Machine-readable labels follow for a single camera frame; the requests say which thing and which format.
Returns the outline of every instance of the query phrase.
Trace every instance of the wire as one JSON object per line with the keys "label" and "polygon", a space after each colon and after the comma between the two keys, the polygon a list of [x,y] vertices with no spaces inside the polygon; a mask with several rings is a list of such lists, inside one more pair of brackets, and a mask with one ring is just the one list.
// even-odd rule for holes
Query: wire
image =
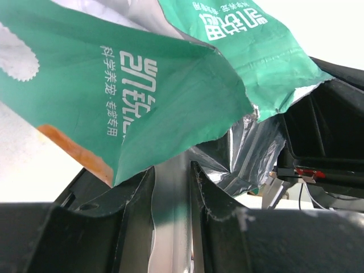
{"label": "wire", "polygon": [[309,198],[311,198],[311,200],[312,200],[312,202],[314,202],[317,206],[319,206],[321,209],[325,209],[325,210],[329,210],[329,209],[327,209],[327,208],[324,208],[323,206],[321,206],[315,199],[313,199],[313,197],[311,196],[311,194],[310,194],[310,192],[309,192],[309,190],[308,190],[308,187],[307,187],[307,184],[306,184],[306,182],[304,182],[304,185],[305,185],[305,188],[306,188],[306,191],[307,191],[307,193],[308,193],[308,195],[309,195]]}
{"label": "wire", "polygon": [[349,197],[349,198],[344,198],[344,197],[341,197],[341,196],[336,196],[336,195],[334,195],[334,194],[332,194],[332,193],[329,193],[329,192],[327,192],[326,193],[328,196],[331,196],[332,198],[335,198],[335,199],[337,199],[337,200],[342,200],[342,201],[355,201],[355,200],[359,200],[359,199],[361,199],[361,198],[359,198],[359,197]]}
{"label": "wire", "polygon": [[301,197],[302,197],[303,183],[301,184],[300,195],[298,196],[298,208],[301,210]]}

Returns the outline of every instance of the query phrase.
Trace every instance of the red component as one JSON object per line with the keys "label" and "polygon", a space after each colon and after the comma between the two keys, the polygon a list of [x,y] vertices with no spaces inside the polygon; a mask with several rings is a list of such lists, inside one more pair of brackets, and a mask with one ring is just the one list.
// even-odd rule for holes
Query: red component
{"label": "red component", "polygon": [[321,171],[314,171],[312,169],[296,169],[299,175],[310,176],[313,178],[326,178],[325,174]]}

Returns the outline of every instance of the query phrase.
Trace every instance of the green bag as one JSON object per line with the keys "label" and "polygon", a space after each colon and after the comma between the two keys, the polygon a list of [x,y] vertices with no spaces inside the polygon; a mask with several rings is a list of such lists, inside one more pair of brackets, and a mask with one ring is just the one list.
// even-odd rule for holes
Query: green bag
{"label": "green bag", "polygon": [[0,2],[0,67],[0,100],[35,127],[51,125],[43,132],[81,164],[92,169],[92,154],[101,157],[113,184],[253,112],[241,78],[213,49],[48,0]]}
{"label": "green bag", "polygon": [[292,102],[333,78],[305,54],[284,24],[252,0],[159,3],[170,24],[217,47],[228,59],[258,107],[259,121],[284,113]]}

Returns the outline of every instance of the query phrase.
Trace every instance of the white scalloped circle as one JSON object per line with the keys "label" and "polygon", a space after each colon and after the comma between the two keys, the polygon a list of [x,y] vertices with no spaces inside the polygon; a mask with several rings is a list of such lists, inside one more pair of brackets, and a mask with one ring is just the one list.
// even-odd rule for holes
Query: white scalloped circle
{"label": "white scalloped circle", "polygon": [[0,22],[0,68],[18,81],[30,81],[39,72],[31,48]]}

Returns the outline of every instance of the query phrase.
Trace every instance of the black cable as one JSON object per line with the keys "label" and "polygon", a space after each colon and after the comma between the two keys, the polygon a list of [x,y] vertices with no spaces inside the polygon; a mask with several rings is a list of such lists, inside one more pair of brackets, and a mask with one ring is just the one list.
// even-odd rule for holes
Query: black cable
{"label": "black cable", "polygon": [[300,195],[298,196],[298,208],[301,210],[301,196],[302,196],[302,190],[303,190],[303,183],[301,183],[301,190]]}
{"label": "black cable", "polygon": [[337,200],[342,200],[342,201],[355,201],[355,200],[359,200],[361,198],[359,197],[349,197],[349,198],[344,198],[344,197],[340,197],[340,196],[336,196],[336,195],[333,195],[332,193],[329,193],[327,192],[326,193],[328,196],[331,196],[332,198],[335,198]]}

